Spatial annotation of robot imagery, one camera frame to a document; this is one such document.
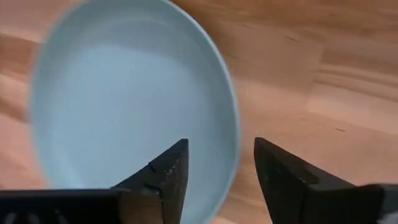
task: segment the ceramic plate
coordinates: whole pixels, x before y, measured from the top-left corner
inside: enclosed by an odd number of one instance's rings
[[[171,2],[72,10],[44,45],[31,103],[50,188],[113,186],[188,138],[182,223],[210,221],[226,197],[240,138],[231,79],[206,32]]]

